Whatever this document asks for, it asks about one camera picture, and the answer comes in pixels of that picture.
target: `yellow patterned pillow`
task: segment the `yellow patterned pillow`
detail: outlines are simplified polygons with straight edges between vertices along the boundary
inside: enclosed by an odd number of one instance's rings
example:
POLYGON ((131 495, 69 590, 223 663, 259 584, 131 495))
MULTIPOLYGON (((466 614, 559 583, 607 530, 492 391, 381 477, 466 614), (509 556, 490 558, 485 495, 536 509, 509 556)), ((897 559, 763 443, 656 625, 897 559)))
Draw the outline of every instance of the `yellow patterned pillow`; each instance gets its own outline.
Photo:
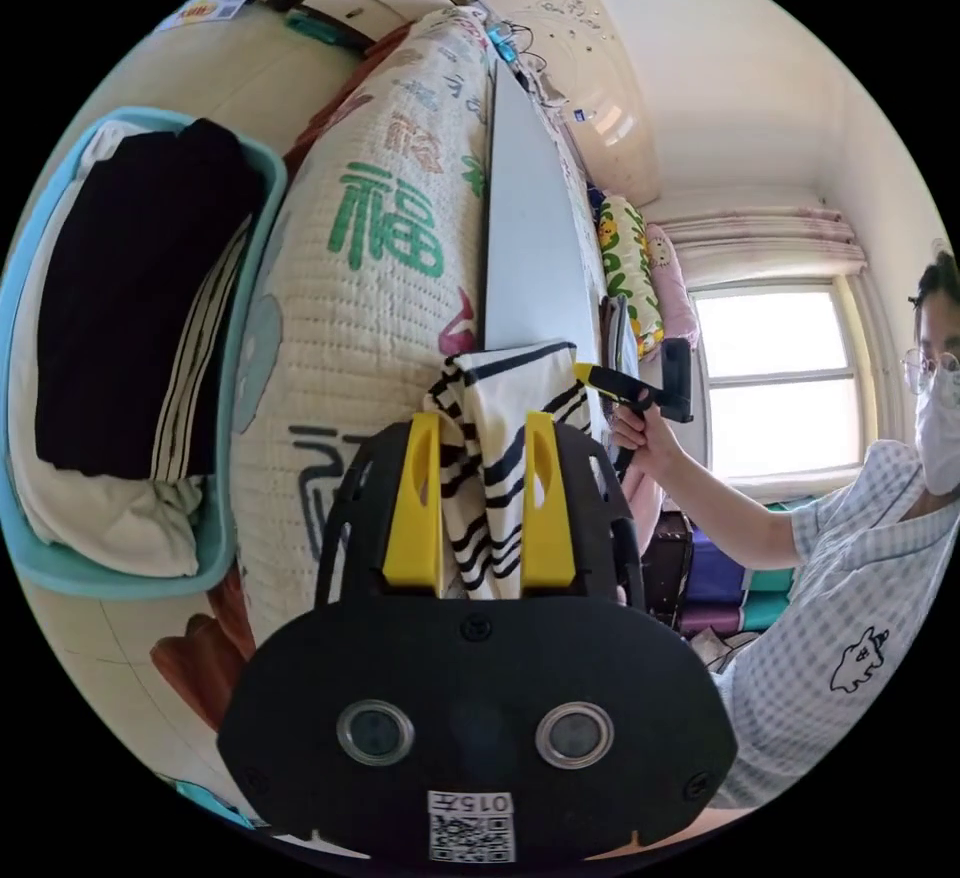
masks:
POLYGON ((630 324, 637 336, 641 359, 656 351, 663 341, 663 321, 657 293, 650 280, 650 254, 646 225, 626 198, 609 197, 600 206, 597 229, 607 294, 626 295, 630 324))

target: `window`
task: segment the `window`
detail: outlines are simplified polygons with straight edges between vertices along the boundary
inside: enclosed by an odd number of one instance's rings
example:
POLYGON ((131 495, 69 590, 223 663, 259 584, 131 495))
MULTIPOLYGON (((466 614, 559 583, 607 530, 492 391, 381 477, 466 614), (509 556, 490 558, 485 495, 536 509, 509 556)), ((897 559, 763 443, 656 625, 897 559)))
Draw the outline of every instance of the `window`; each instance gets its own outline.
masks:
POLYGON ((862 460, 860 387, 832 284, 727 286, 693 298, 715 474, 762 478, 862 460))

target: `screw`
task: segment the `screw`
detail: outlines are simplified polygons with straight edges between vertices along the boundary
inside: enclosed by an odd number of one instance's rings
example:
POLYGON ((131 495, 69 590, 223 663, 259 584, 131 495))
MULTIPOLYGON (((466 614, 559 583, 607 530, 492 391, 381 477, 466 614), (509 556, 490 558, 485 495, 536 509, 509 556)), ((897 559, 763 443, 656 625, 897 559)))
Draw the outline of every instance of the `screw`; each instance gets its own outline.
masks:
POLYGON ((467 641, 486 641, 493 632, 493 625, 483 615, 468 615, 460 625, 460 634, 467 641))
POLYGON ((699 801, 703 797, 703 793, 707 790, 707 786, 709 784, 710 776, 705 771, 701 771, 700 774, 694 775, 683 786, 683 800, 699 801))

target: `window frame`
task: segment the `window frame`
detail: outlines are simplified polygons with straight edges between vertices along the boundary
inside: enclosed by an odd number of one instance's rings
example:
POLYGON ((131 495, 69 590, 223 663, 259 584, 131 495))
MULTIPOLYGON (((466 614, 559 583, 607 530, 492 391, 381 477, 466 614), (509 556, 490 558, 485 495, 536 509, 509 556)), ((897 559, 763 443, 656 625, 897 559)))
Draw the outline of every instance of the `window frame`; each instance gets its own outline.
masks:
POLYGON ((836 282, 830 278, 768 278, 753 279, 747 281, 725 282, 723 284, 703 285, 699 288, 690 289, 689 295, 694 309, 697 311, 697 319, 700 320, 697 301, 704 298, 730 298, 742 297, 747 295, 763 294, 803 294, 812 291, 827 292, 830 295, 830 301, 833 305, 834 315, 837 319, 837 326, 840 330, 840 339, 843 346, 846 365, 842 369, 829 369, 824 371, 807 372, 773 372, 760 375, 736 375, 711 378, 707 370, 706 348, 701 346, 697 348, 695 355, 700 372, 701 387, 704 400, 704 419, 705 419, 705 448, 707 458, 707 468, 713 471, 713 414, 711 408, 710 394, 714 388, 733 388, 744 386, 764 386, 775 384, 793 384, 808 381, 853 381, 856 391, 857 404, 857 449, 858 457, 856 461, 847 462, 838 465, 829 465, 824 468, 807 470, 802 472, 774 473, 769 475, 748 475, 730 479, 734 484, 753 483, 771 480, 791 480, 800 477, 818 478, 828 477, 834 474, 846 474, 851 469, 859 468, 866 454, 868 443, 868 409, 865 401, 865 383, 861 374, 860 364, 857 360, 857 351, 853 340, 853 331, 849 327, 849 316, 844 306, 844 302, 837 288, 836 282))

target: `woman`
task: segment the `woman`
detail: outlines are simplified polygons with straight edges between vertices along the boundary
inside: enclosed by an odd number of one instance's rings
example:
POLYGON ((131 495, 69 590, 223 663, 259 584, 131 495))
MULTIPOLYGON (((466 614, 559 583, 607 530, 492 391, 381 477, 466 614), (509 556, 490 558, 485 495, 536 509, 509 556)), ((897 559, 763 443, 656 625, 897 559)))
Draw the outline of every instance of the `woman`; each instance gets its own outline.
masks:
POLYGON ((643 419, 618 409, 616 442, 635 449, 723 552, 745 568, 799 573, 781 618, 716 676, 739 754, 714 809, 764 804, 840 741, 900 663, 943 577, 960 525, 960 279, 951 255, 937 257, 910 300, 914 446, 875 442, 853 484, 796 511, 772 513, 714 478, 655 406, 643 419))

